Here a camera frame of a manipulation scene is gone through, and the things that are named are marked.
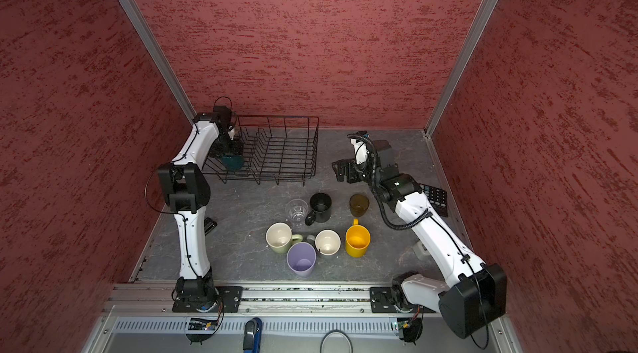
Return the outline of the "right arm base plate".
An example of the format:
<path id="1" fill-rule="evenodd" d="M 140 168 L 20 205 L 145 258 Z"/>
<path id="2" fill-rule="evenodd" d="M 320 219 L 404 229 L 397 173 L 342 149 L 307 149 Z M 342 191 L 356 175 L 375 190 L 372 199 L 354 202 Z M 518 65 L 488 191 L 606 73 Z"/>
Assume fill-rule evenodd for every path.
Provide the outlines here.
<path id="1" fill-rule="evenodd" d="M 375 314 L 415 314 L 420 309 L 425 314 L 438 313 L 438 300 L 433 293 L 423 288 L 371 287 L 369 289 L 371 309 Z"/>

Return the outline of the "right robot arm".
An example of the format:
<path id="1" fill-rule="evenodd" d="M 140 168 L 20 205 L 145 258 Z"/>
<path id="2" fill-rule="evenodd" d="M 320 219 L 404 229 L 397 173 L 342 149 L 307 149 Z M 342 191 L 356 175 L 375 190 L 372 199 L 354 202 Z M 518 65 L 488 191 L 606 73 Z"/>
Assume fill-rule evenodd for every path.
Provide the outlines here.
<path id="1" fill-rule="evenodd" d="M 508 278 L 498 264 L 488 265 L 450 229 L 436 212 L 428 192 L 400 172 L 386 140 L 367 132 L 349 135 L 354 157 L 333 162 L 337 180 L 365 182 L 392 230 L 410 230 L 433 258 L 443 278 L 408 272 L 394 279 L 392 304 L 401 311 L 423 307 L 436 311 L 456 336 L 465 339 L 506 313 Z"/>

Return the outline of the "teal mug white inside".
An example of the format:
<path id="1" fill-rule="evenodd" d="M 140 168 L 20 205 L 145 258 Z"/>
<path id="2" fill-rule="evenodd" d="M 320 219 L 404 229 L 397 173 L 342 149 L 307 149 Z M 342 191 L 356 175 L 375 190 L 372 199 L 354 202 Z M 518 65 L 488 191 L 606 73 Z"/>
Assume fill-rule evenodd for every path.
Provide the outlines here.
<path id="1" fill-rule="evenodd" d="M 229 172 L 242 170 L 244 167 L 244 158 L 242 155 L 222 155 L 220 157 L 224 168 Z"/>

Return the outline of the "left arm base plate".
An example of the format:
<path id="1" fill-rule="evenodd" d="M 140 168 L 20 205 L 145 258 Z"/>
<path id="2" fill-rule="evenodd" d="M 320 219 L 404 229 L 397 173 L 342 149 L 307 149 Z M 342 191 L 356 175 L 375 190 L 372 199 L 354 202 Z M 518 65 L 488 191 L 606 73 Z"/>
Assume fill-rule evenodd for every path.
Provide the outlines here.
<path id="1" fill-rule="evenodd" d="M 172 312 L 176 313 L 236 313 L 244 289 L 239 286 L 208 288 L 201 291 L 179 291 L 176 293 Z"/>

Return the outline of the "black mug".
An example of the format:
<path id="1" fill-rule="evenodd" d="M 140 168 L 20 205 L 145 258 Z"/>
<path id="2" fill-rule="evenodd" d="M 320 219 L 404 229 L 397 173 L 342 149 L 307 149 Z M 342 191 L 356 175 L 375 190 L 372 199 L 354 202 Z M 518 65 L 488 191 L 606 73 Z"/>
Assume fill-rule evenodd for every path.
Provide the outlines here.
<path id="1" fill-rule="evenodd" d="M 316 193 L 310 198 L 309 213 L 304 223 L 311 226 L 314 223 L 326 223 L 332 214 L 332 198 L 325 193 Z"/>

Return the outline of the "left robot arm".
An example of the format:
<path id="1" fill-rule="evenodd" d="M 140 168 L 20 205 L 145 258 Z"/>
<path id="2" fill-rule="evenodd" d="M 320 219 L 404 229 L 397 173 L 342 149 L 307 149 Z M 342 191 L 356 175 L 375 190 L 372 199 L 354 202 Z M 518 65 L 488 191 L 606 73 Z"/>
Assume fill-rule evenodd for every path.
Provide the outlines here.
<path id="1" fill-rule="evenodd" d="M 215 106 L 199 113 L 191 133 L 171 162 L 157 170 L 164 202 L 174 216 L 179 233 L 180 270 L 175 284 L 175 312 L 210 312 L 220 308 L 212 268 L 205 246 L 205 212 L 211 197 L 202 172 L 215 143 L 232 143 L 233 112 Z"/>

